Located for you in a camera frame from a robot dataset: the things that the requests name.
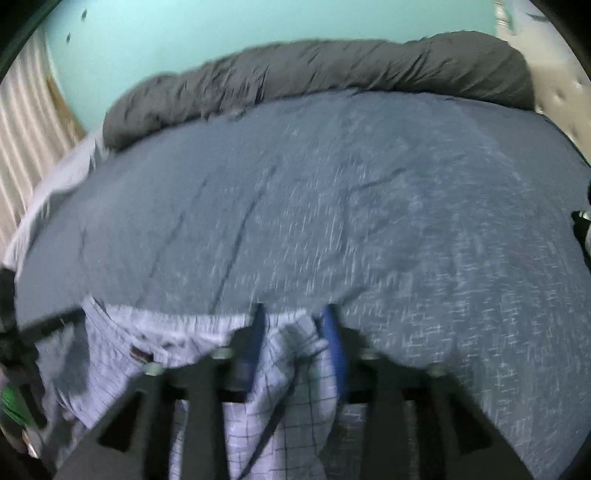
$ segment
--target screw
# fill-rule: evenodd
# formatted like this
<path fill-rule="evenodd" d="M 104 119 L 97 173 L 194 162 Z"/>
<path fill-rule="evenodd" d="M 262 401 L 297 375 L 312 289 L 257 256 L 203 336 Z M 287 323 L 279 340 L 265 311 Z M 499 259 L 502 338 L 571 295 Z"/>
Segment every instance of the screw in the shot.
<path fill-rule="evenodd" d="M 377 360 L 379 355 L 373 348 L 362 348 L 359 352 L 359 358 L 369 362 L 371 360 Z"/>
<path fill-rule="evenodd" d="M 150 362 L 144 367 L 144 373 L 150 377 L 157 377 L 164 372 L 164 367 L 156 362 Z"/>
<path fill-rule="evenodd" d="M 446 370 L 443 364 L 431 364 L 427 368 L 427 373 L 433 378 L 441 378 L 446 376 Z"/>
<path fill-rule="evenodd" d="M 234 356 L 234 352 L 231 348 L 222 347 L 216 348 L 212 352 L 212 358 L 214 360 L 230 360 Z"/>

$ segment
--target white sheet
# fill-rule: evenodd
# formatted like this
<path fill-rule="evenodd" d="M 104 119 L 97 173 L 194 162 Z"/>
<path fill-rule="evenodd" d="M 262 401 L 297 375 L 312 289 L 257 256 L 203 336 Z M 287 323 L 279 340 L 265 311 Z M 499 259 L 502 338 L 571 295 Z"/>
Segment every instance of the white sheet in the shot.
<path fill-rule="evenodd" d="M 27 252 L 43 225 L 55 214 L 67 195 L 78 188 L 107 158 L 108 151 L 103 144 L 101 127 L 78 143 L 35 188 L 33 200 L 2 260 L 5 267 L 16 272 L 17 279 Z"/>

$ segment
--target teal wall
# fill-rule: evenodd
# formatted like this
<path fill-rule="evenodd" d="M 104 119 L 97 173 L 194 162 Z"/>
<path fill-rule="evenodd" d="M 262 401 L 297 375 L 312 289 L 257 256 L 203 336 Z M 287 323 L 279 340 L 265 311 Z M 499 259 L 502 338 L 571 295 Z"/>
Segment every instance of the teal wall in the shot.
<path fill-rule="evenodd" d="M 46 23 L 54 75 L 86 129 L 143 78 L 247 46 L 453 30 L 494 34 L 493 0 L 64 0 Z"/>

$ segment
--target curtain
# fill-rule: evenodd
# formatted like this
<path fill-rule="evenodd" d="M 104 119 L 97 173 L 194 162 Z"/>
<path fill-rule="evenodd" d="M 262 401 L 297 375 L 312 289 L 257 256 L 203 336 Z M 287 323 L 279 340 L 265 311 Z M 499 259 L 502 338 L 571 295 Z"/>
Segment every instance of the curtain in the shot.
<path fill-rule="evenodd" d="M 74 146 L 48 87 L 45 35 L 38 29 L 0 84 L 0 257 L 35 185 Z"/>

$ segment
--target blue comforter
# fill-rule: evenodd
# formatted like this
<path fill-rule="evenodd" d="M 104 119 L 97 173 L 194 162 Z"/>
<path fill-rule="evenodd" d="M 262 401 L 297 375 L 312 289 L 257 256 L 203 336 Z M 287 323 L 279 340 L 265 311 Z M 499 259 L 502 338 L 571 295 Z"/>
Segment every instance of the blue comforter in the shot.
<path fill-rule="evenodd" d="M 18 317 L 87 294 L 181 314 L 336 301 L 393 358 L 445 362 L 554 480 L 591 429 L 591 274 L 569 216 L 589 177 L 545 117 L 428 93 L 189 122 L 117 154 L 61 207 L 25 263 Z M 41 348 L 45 379 L 60 345 Z M 360 421 L 340 415 L 330 478 L 355 477 Z"/>

